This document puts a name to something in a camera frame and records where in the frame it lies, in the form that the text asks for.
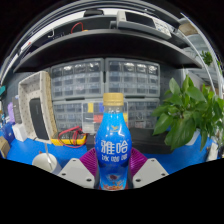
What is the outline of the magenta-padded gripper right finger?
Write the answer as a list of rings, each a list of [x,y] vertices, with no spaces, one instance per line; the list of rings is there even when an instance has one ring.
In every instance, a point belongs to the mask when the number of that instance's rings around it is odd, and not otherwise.
[[[133,148],[129,159],[129,176],[133,187],[141,188],[168,176],[168,173],[156,158],[148,159]]]

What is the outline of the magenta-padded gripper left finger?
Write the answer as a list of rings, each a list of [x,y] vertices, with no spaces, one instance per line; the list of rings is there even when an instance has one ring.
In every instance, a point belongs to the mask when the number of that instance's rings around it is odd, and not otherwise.
[[[90,149],[79,159],[72,158],[58,176],[84,188],[97,188],[99,170],[95,149]]]

